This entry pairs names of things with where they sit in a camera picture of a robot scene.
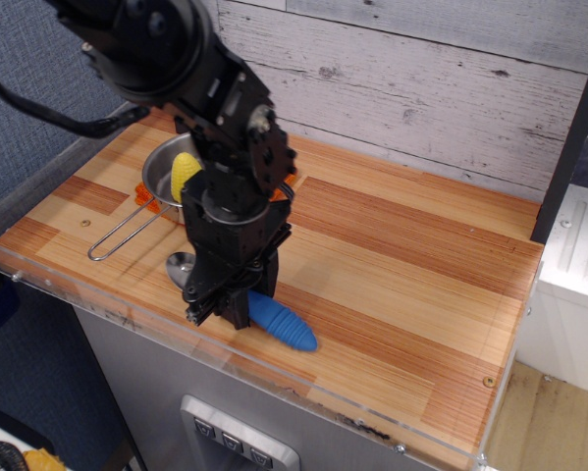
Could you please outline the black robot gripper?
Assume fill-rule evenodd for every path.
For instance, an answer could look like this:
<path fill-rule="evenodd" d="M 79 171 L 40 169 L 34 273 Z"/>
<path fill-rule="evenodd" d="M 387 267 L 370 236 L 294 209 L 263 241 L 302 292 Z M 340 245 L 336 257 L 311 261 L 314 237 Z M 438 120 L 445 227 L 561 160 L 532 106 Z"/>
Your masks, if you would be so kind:
<path fill-rule="evenodd" d="M 288 218 L 293 203 L 289 186 L 279 187 L 285 200 L 261 200 L 254 213 L 240 216 L 215 205 L 204 171 L 185 183 L 183 211 L 195 262 L 183 296 L 187 319 L 195 326 L 214 314 L 236 330 L 248 328 L 248 289 L 274 296 L 278 248 L 291 234 Z"/>

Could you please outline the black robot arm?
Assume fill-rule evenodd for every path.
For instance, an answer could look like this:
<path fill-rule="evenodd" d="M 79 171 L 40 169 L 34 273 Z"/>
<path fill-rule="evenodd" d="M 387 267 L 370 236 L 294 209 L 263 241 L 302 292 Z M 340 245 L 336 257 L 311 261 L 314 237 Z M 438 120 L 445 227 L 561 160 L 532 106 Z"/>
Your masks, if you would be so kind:
<path fill-rule="evenodd" d="M 183 287 L 188 318 L 249 324 L 252 289 L 272 295 L 278 248 L 290 235 L 295 152 L 276 121 L 269 89 L 231 52 L 198 1 L 57 1 L 57 17 L 85 42 L 91 67 L 132 108 L 78 122 L 11 92 L 14 108 L 85 137 L 105 137 L 170 114 L 191 138 L 201 170 L 182 189 L 194 266 Z"/>

